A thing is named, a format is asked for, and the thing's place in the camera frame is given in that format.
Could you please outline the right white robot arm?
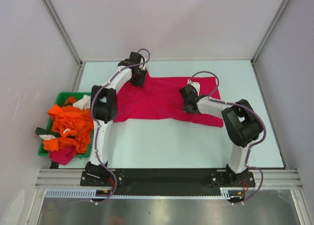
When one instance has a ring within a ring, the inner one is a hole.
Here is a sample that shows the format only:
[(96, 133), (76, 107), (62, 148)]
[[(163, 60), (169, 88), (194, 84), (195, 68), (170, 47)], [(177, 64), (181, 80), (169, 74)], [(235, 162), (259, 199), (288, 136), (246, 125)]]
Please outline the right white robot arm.
[(210, 182), (213, 187), (219, 185), (238, 186), (248, 173), (250, 146), (264, 131), (264, 123), (254, 112), (249, 102), (218, 100), (207, 95), (199, 95), (191, 84), (179, 89), (183, 98), (183, 111), (212, 115), (223, 120), (228, 137), (233, 143), (232, 154), (223, 172), (211, 172)]

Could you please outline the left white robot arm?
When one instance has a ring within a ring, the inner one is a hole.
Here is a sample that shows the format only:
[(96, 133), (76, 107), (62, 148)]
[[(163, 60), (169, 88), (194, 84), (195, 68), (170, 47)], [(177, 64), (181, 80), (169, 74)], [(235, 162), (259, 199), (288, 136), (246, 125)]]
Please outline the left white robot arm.
[(86, 179), (97, 185), (104, 185), (114, 175), (107, 168), (107, 143), (114, 119), (118, 113), (117, 94), (124, 84), (142, 87), (147, 74), (145, 58), (140, 49), (118, 63), (115, 73), (103, 84), (94, 85), (91, 90), (90, 114), (94, 123), (92, 152), (86, 164)]

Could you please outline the magenta t shirt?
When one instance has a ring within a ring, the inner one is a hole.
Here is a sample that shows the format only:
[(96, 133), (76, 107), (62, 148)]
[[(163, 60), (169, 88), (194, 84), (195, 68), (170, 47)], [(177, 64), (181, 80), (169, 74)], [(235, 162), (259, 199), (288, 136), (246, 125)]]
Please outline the magenta t shirt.
[(126, 82), (117, 93), (118, 113), (114, 122), (129, 119), (174, 119), (196, 124), (223, 127), (221, 118), (201, 113), (185, 113), (179, 89), (188, 77), (145, 77), (142, 87)]

